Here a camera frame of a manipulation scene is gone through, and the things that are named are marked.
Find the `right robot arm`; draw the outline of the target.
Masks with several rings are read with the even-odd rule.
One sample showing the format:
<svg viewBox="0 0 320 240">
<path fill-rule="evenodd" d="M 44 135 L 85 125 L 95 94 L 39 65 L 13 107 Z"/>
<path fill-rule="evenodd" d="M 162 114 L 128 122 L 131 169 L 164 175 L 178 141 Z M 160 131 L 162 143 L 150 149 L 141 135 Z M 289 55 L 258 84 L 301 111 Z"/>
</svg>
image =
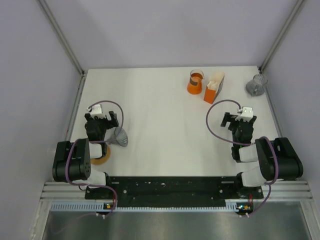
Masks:
<svg viewBox="0 0 320 240">
<path fill-rule="evenodd" d="M 233 192 L 239 198 L 245 198 L 253 187 L 264 183 L 272 183 L 278 179 L 292 181 L 302 177 L 303 164 L 286 137 L 267 140 L 265 137 L 256 139 L 252 145 L 253 125 L 256 116 L 249 121 L 240 119 L 238 115 L 225 112 L 221 127 L 229 123 L 228 130 L 232 133 L 232 158 L 237 163 L 257 163 L 251 170 L 236 175 Z"/>
</svg>

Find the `grey glass server carafe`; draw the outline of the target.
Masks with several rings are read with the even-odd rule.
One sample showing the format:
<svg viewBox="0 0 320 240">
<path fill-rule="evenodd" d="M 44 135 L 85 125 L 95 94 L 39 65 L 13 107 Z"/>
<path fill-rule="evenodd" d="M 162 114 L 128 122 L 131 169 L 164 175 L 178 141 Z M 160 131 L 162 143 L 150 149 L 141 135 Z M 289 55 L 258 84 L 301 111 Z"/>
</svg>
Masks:
<svg viewBox="0 0 320 240">
<path fill-rule="evenodd" d="M 268 78 L 264 74 L 256 74 L 246 85 L 246 91 L 252 96 L 257 97 L 265 93 Z"/>
</svg>

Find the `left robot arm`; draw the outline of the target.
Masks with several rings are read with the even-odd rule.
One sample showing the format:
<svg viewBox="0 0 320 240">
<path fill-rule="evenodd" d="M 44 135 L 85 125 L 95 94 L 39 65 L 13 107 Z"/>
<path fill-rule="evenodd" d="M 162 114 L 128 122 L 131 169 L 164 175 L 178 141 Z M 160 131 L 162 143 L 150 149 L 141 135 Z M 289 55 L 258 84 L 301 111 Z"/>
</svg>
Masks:
<svg viewBox="0 0 320 240">
<path fill-rule="evenodd" d="M 110 147 L 104 142 L 107 130 L 119 126 L 117 114 L 109 112 L 110 119 L 102 113 L 84 115 L 86 138 L 76 142 L 60 141 L 57 143 L 52 176 L 56 182 L 90 185 L 102 198 L 109 198 L 114 191 L 107 182 L 107 174 L 93 168 L 104 164 L 110 157 Z"/>
</svg>

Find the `orange filter box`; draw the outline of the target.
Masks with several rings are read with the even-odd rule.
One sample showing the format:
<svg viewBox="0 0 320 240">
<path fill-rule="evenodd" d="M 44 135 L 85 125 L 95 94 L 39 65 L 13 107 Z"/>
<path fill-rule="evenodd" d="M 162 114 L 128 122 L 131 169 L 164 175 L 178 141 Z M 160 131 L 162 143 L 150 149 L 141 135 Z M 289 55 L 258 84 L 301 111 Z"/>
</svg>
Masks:
<svg viewBox="0 0 320 240">
<path fill-rule="evenodd" d="M 219 93 L 222 91 L 223 88 L 223 84 L 224 84 L 224 79 L 222 80 L 222 82 L 219 85 L 218 90 L 211 90 L 208 89 L 207 85 L 205 88 L 205 93 L 204 93 L 204 98 L 203 100 L 209 104 L 213 104 L 215 99 L 217 98 L 217 96 L 219 95 Z"/>
</svg>

